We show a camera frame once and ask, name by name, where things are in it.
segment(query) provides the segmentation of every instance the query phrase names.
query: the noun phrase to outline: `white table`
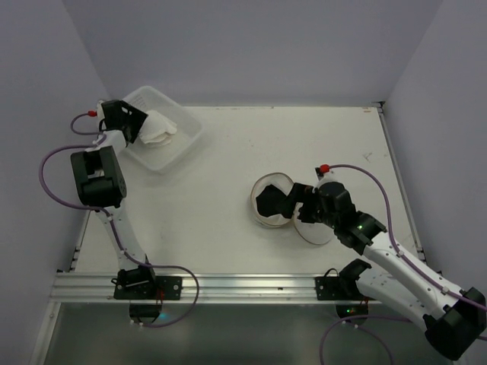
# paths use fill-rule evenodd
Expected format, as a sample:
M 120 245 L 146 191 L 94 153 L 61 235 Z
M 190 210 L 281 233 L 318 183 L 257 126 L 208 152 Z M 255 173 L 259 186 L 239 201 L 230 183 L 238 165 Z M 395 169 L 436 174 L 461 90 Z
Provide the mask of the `white table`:
M 315 274 L 340 269 L 358 255 L 338 240 L 303 241 L 292 226 L 266 229 L 250 217 L 250 190 L 261 176 L 283 172 L 314 184 L 314 167 L 350 163 L 371 171 L 391 201 L 396 238 L 415 252 L 412 231 L 375 108 L 190 107 L 205 122 L 199 146 L 164 175 L 122 155 L 126 206 L 140 244 L 154 264 L 199 274 Z M 358 210 L 386 223 L 379 189 L 341 169 Z M 92 214 L 76 272 L 118 271 L 103 225 Z

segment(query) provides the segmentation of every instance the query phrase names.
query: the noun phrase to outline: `gray wall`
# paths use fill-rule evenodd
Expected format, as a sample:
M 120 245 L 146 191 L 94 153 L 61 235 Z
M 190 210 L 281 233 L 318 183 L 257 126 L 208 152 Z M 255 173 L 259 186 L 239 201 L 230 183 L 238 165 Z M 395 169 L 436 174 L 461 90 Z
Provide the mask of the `gray wall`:
M 441 0 L 64 0 L 113 97 L 180 103 L 385 100 Z
M 73 115 L 106 91 L 60 0 L 0 4 L 0 363 L 27 363 L 57 268 L 68 266 L 79 212 L 51 202 L 37 180 L 41 157 L 74 138 Z M 48 182 L 75 200 L 68 155 Z
M 386 104 L 429 262 L 487 294 L 487 2 L 446 0 Z M 487 363 L 475 344 L 471 364 Z

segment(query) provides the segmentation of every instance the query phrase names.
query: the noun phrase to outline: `purple cable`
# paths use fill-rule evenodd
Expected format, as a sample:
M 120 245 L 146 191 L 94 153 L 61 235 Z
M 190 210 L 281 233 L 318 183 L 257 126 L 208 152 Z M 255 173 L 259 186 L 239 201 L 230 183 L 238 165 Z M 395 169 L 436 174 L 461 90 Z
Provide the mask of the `purple cable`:
M 99 141 L 97 141 L 97 144 L 96 145 L 101 144 L 103 141 L 105 141 L 106 138 L 107 138 L 106 135 L 103 135 L 103 137 Z M 46 180 L 44 178 L 44 167 L 46 166 L 46 162 L 48 161 L 48 159 L 50 159 L 55 154 L 58 154 L 59 152 L 67 151 L 67 150 L 86 149 L 86 148 L 92 148 L 92 147 L 93 147 L 93 145 L 90 145 L 90 144 L 75 144 L 75 145 L 72 145 L 72 146 L 59 147 L 59 148 L 57 148 L 55 150 L 50 151 L 41 160 L 40 165 L 39 165 L 39 181 L 40 181 L 40 185 L 42 186 L 44 192 L 46 192 L 46 194 L 52 200 L 54 200 L 55 202 L 58 202 L 60 205 L 64 205 L 65 207 L 72 208 L 72 209 L 78 209 L 78 210 L 82 210 L 82 211 L 102 211 L 104 214 L 107 215 L 107 217 L 111 217 L 110 212 L 107 209 L 105 209 L 105 208 L 102 208 L 102 207 L 87 207 L 87 206 L 84 206 L 84 205 L 73 204 L 73 203 L 67 202 L 66 200 L 62 200 L 61 198 L 59 198 L 56 195 L 54 195 L 53 192 L 51 192 L 51 190 L 47 186 Z M 176 318 L 176 319 L 174 319 L 172 321 L 165 322 L 165 323 L 162 323 L 162 324 L 159 324 L 159 325 L 158 324 L 145 323 L 145 324 L 143 324 L 143 326 L 144 327 L 153 328 L 153 329 L 160 329 L 162 327 L 168 327 L 169 325 L 173 325 L 174 323 L 178 323 L 179 321 L 185 319 L 193 311 L 193 309 L 196 306 L 196 302 L 198 301 L 198 298 L 199 298 L 199 281 L 198 281 L 198 278 L 196 277 L 196 275 L 194 275 L 193 272 L 190 271 L 188 268 L 184 268 L 183 266 L 179 266 L 179 265 L 152 265 L 150 263 L 140 262 L 139 260 L 134 259 L 133 257 L 131 257 L 130 254 L 127 253 L 126 249 L 123 247 L 123 244 L 120 241 L 119 234 L 116 231 L 116 227 L 115 227 L 115 224 L 114 224 L 113 220 L 110 221 L 110 227 L 111 227 L 111 229 L 113 231 L 113 235 L 115 237 L 115 241 L 116 241 L 117 246 L 119 247 L 120 251 L 123 251 L 123 254 L 125 255 L 125 257 L 128 260 L 134 262 L 137 265 L 144 266 L 146 268 L 162 268 L 162 269 L 165 269 L 165 268 L 173 268 L 173 269 L 185 271 L 189 275 L 191 275 L 191 277 L 193 278 L 193 280 L 196 283 L 196 295 L 195 295 L 195 299 L 191 303 L 191 306 L 189 307 L 189 309 L 183 315 L 181 315 L 180 317 L 178 317 L 178 318 Z
M 347 164 L 339 164 L 339 165 L 332 165 L 329 167 L 329 169 L 332 170 L 332 169 L 337 169 L 340 167 L 360 171 L 361 173 L 364 173 L 365 175 L 367 175 L 368 177 L 373 179 L 373 181 L 377 184 L 380 191 L 382 192 L 382 195 L 384 197 L 384 201 L 386 203 L 387 230 L 388 230 L 388 234 L 389 234 L 389 238 L 390 238 L 390 243 L 393 246 L 394 250 L 399 253 L 400 248 L 398 247 L 396 240 L 394 239 L 394 235 L 393 235 L 393 222 L 392 222 L 392 215 L 390 213 L 390 202 L 389 202 L 389 198 L 387 197 L 387 193 L 386 193 L 385 188 L 382 186 L 382 184 L 377 179 L 377 177 L 375 177 L 374 175 L 369 173 L 367 170 L 362 169 L 361 167 L 354 166 L 354 165 L 347 165 Z M 437 283 L 436 281 L 431 279 L 429 276 L 427 276 L 426 273 L 424 273 L 418 266 L 415 265 L 414 262 L 412 262 L 410 259 L 408 259 L 405 255 L 402 255 L 401 259 L 403 259 L 406 262 L 406 264 L 408 264 L 408 266 L 410 268 L 412 268 L 414 271 L 416 271 L 429 284 L 433 285 L 437 289 L 443 290 L 443 285 Z M 450 290 L 447 292 L 447 294 L 450 295 L 451 297 L 455 298 L 455 299 L 462 300 L 465 303 L 468 303 L 468 304 L 470 304 L 470 305 L 472 305 L 478 309 L 483 310 L 484 312 L 487 312 L 487 306 L 483 306 L 482 304 L 478 304 L 478 303 L 474 302 L 473 300 L 462 297 L 461 295 L 454 293 L 453 291 L 450 291 Z
M 69 128 L 73 131 L 73 133 L 76 133 L 77 135 L 99 135 L 100 134 L 99 132 L 80 132 L 80 131 L 77 131 L 75 129 L 76 121 L 83 116 L 90 116 L 90 114 L 88 114 L 88 113 L 80 114 L 79 116 L 76 116 L 75 118 L 73 118 L 73 120 L 71 121 Z
M 330 327 L 328 327 L 326 329 L 325 333 L 323 333 L 323 336 L 322 336 L 322 338 L 320 340 L 320 364 L 321 365 L 325 365 L 325 358 L 323 356 L 323 349 L 324 349 L 326 337 L 329 335 L 329 333 L 332 331 L 333 328 L 335 328 L 337 325 L 339 325 L 340 323 L 342 323 L 345 320 L 350 320 L 350 319 L 368 319 L 368 318 L 372 318 L 372 319 L 387 319 L 387 320 L 396 321 L 396 322 L 407 322 L 407 323 L 410 322 L 408 319 L 405 319 L 403 317 L 378 316 L 378 315 L 374 315 L 374 314 L 367 314 L 367 315 L 364 314 L 364 315 L 360 315 L 360 316 L 349 316 L 349 317 L 346 317 L 346 319 L 343 319 L 343 318 L 337 319 Z M 387 354 L 389 355 L 390 363 L 394 364 L 394 359 L 393 359 L 392 352 L 387 347 L 386 343 L 383 340 L 381 340 L 377 335 L 375 335 L 372 331 L 367 330 L 366 328 L 362 328 L 361 326 L 359 326 L 358 328 L 361 329 L 364 332 L 367 332 L 369 335 L 373 336 L 374 338 L 376 338 L 380 342 L 380 344 L 382 344 L 382 346 L 384 346 L 384 348 L 386 349 Z

